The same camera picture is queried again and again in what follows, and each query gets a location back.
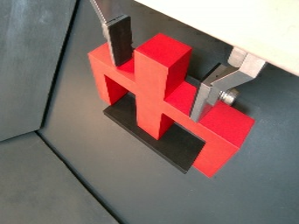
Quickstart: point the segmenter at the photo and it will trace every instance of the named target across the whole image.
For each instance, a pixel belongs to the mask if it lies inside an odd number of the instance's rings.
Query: black rectangular plate
[[[135,98],[128,94],[112,106],[104,109],[104,114],[183,173],[191,169],[204,142],[176,123],[166,131],[163,137],[159,140],[155,140],[136,126],[136,102]]]

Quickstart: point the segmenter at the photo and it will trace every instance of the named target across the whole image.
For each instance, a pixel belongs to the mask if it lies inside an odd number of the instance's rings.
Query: red cross-shaped block
[[[194,122],[196,87],[184,81],[192,49],[158,34],[135,49],[134,58],[115,67],[108,44],[88,54],[100,98],[110,105],[135,94],[138,126],[159,139],[174,122],[206,141],[192,166],[211,177],[243,144],[254,119],[222,101]]]

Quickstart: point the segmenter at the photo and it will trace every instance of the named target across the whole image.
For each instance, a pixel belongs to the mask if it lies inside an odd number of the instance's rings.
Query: gray surface
[[[0,141],[42,126],[76,0],[2,0]]]
[[[35,133],[0,143],[0,223],[118,223]]]
[[[195,47],[198,76],[228,58],[230,46],[140,4],[122,4],[135,46],[158,32],[178,38]],[[214,178],[195,169],[184,175],[102,113],[87,53],[103,43],[83,1],[42,133],[126,223],[299,223],[299,78],[269,66],[239,88],[238,107],[256,119],[247,141]]]

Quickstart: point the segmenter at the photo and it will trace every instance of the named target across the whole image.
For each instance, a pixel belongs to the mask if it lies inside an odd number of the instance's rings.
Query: gray wall
[[[76,0],[2,0],[0,141],[38,130]]]
[[[231,47],[131,0],[135,46],[163,32],[194,47],[188,73],[202,77]],[[274,66],[239,90],[236,107],[256,119],[247,141],[207,178],[182,174],[108,118],[87,53],[104,43],[82,1],[42,134],[124,223],[291,224],[299,222],[299,78]]]

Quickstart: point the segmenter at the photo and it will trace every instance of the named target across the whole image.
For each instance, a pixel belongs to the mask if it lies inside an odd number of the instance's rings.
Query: gray floor
[[[0,223],[118,223],[35,133],[0,143]]]

